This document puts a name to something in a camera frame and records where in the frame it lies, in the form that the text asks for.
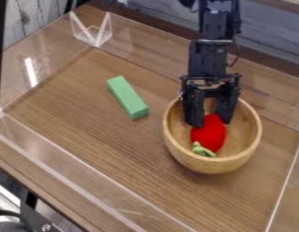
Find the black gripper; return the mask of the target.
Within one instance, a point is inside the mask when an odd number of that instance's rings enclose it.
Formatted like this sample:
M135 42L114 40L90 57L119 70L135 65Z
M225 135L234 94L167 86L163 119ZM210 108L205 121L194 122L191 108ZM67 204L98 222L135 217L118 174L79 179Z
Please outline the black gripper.
M225 124L230 123L239 97L241 75L227 73L226 61L230 40L191 40L187 45L187 73L179 77L185 122L201 128L203 124L203 98L215 98L214 113Z

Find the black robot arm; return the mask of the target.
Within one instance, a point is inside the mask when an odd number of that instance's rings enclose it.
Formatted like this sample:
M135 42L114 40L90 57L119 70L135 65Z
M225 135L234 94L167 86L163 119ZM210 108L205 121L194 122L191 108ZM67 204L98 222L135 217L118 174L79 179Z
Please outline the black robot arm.
M202 38L187 46L187 73L179 77L178 99L185 122L203 125L203 100L215 99L214 113L230 123L239 97L241 74L227 73L227 46L239 33L239 0L198 0L198 21Z

